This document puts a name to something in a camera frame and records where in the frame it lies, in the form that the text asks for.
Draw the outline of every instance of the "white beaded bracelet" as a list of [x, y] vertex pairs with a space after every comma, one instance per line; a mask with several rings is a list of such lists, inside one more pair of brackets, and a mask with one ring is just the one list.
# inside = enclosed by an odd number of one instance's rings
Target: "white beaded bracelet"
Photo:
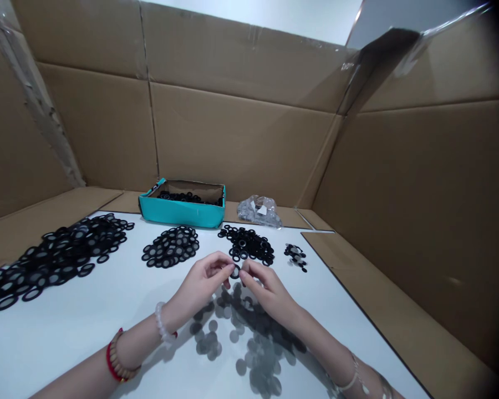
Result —
[[157, 327], [159, 327], [159, 334], [161, 334], [162, 341], [172, 344], [175, 340], [176, 337], [174, 337], [172, 334], [170, 334], [168, 331], [166, 331], [166, 328], [163, 326], [162, 321], [161, 321], [161, 311], [162, 307], [165, 305], [164, 302], [159, 302], [157, 306], [155, 307], [155, 320], [157, 320]]

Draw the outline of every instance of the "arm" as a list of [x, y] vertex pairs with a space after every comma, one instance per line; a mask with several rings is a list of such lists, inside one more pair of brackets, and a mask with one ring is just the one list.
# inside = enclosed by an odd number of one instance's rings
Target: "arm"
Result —
[[[223, 283], [230, 288], [229, 276], [235, 266], [222, 252], [215, 252], [198, 260], [176, 294], [162, 307], [161, 320], [169, 333], [177, 331], [207, 302]], [[126, 331], [116, 344], [120, 364], [128, 370], [139, 367], [161, 345], [155, 314]], [[107, 398], [118, 387], [119, 381], [111, 375], [105, 358], [107, 346], [67, 371], [61, 377], [32, 396], [50, 398]]]
[[[262, 287], [253, 277], [257, 277], [264, 286]], [[379, 374], [357, 359], [309, 312], [299, 306], [273, 269], [248, 259], [240, 271], [240, 278], [257, 297], [265, 311], [305, 343], [333, 382], [338, 387], [347, 387], [343, 393], [348, 399], [381, 399], [383, 397], [403, 399], [391, 387], [383, 391], [385, 387]]]

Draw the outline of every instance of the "wooden bead bracelet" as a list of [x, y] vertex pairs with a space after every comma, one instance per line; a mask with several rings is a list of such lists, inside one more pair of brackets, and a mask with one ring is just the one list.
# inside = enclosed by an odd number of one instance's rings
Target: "wooden bead bracelet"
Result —
[[120, 338], [123, 332], [124, 331], [122, 328], [118, 330], [113, 340], [107, 346], [107, 351], [105, 353], [105, 358], [107, 359], [107, 365], [109, 366], [109, 371], [111, 372], [111, 375], [114, 377], [114, 379], [116, 379], [119, 382], [127, 382], [131, 380], [139, 373], [141, 368], [141, 366], [139, 366], [134, 370], [127, 370], [120, 364], [118, 356], [116, 355], [116, 342], [118, 341], [118, 338]]

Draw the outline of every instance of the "woman's right hand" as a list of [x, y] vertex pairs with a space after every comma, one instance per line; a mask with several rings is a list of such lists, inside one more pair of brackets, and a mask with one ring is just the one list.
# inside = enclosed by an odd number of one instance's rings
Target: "woman's right hand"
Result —
[[292, 299], [273, 269], [246, 259], [240, 270], [240, 278], [271, 317], [288, 329], [293, 327], [292, 323], [296, 321], [302, 308]]

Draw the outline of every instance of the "pile of black rubber rings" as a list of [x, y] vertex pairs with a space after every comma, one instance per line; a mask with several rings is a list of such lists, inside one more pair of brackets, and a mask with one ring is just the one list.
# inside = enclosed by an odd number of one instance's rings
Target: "pile of black rubber rings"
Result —
[[171, 193], [169, 191], [163, 190], [159, 193], [157, 198], [170, 201], [192, 202], [192, 203], [202, 203], [205, 205], [223, 206], [223, 195], [216, 202], [207, 202], [207, 201], [202, 201], [200, 196], [192, 194], [190, 191], [187, 194], [184, 194], [184, 193]]
[[273, 264], [275, 256], [268, 238], [259, 236], [255, 233], [255, 230], [246, 230], [244, 227], [231, 227], [226, 224], [218, 233], [218, 237], [226, 237], [233, 243], [229, 255], [234, 262], [249, 258], [260, 260], [264, 266]]
[[49, 286], [89, 275], [94, 270], [91, 258], [107, 262], [109, 254], [128, 239], [125, 231], [134, 225], [108, 213], [43, 235], [39, 246], [28, 248], [16, 262], [0, 268], [0, 311], [13, 306], [19, 297], [28, 302]]
[[196, 255], [198, 234], [192, 227], [174, 227], [161, 233], [142, 250], [146, 266], [168, 269]]

